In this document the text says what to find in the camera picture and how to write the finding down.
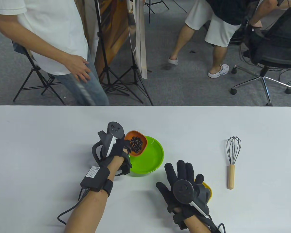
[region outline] black box module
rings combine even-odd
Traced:
[[[89,188],[91,191],[99,192],[105,184],[110,171],[106,167],[92,166],[80,183],[82,189]]]

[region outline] orange bowl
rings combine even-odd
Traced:
[[[142,133],[139,133],[138,131],[135,131],[135,130],[128,132],[124,139],[125,140],[131,140],[132,137],[139,137],[141,139],[141,141],[142,141],[142,146],[141,146],[141,150],[138,153],[135,153],[135,152],[132,151],[131,153],[129,153],[129,155],[131,155],[131,156],[139,156],[146,149],[146,147],[148,145],[148,139]]]

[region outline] gray carpet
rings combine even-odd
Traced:
[[[186,11],[189,11],[193,0],[176,0]],[[170,7],[168,11],[163,4],[153,5],[155,14],[151,14],[148,23],[148,8],[145,6],[146,53],[148,69],[152,71],[148,80],[144,80],[154,105],[188,105],[188,106],[264,106],[265,94],[260,82],[254,82],[238,89],[233,96],[228,90],[231,86],[251,78],[246,73],[227,74],[218,79],[210,79],[207,72],[212,63],[212,46],[204,41],[205,29],[195,33],[193,39],[179,55],[179,65],[175,69],[163,69],[168,55],[175,45],[178,33],[184,23],[186,13],[174,1],[166,0]],[[265,19],[263,25],[268,26],[276,20],[282,11],[275,11]],[[230,46],[226,63],[232,67],[235,64],[259,72],[259,68],[249,66],[239,59],[238,46]],[[121,48],[111,68],[122,74],[131,65],[130,45]],[[20,93],[17,101],[12,102],[15,94],[30,71],[30,63],[24,55],[15,53],[11,42],[0,34],[0,105],[60,105],[60,101],[47,91],[41,96],[41,90],[28,90]],[[278,78],[278,72],[269,72],[268,77]],[[132,72],[124,80],[132,80]],[[283,75],[283,82],[291,79],[291,72]],[[28,86],[39,85],[34,74]],[[267,83],[274,106],[291,106],[291,94],[273,83]],[[64,98],[68,105],[76,104],[71,94],[62,85],[54,89]],[[136,93],[149,105],[147,99],[137,88]],[[111,105],[141,105],[134,97],[110,94]]]

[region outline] wooden whisk handle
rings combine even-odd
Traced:
[[[228,189],[234,189],[234,179],[235,179],[235,165],[230,164],[229,170],[228,170]]]

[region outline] forearm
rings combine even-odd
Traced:
[[[109,164],[109,180],[113,181],[115,174],[121,164],[123,157],[115,156]],[[72,212],[65,229],[65,233],[94,233],[105,210],[108,194],[101,190],[99,192],[89,191],[80,205]]]
[[[284,0],[280,6],[277,6],[277,0],[264,0],[255,11],[252,19],[250,20],[250,24],[254,25],[263,17],[268,15],[275,9],[287,9],[291,7],[291,0]]]
[[[205,226],[195,215],[184,220],[190,233],[210,233],[210,230]]]
[[[260,19],[268,15],[277,7],[277,0],[264,0],[255,11],[253,17],[250,20],[250,24],[256,24]]]
[[[55,48],[23,27],[15,15],[0,15],[0,32],[25,48],[58,61],[59,63],[64,63],[65,57],[68,55],[66,52]]]

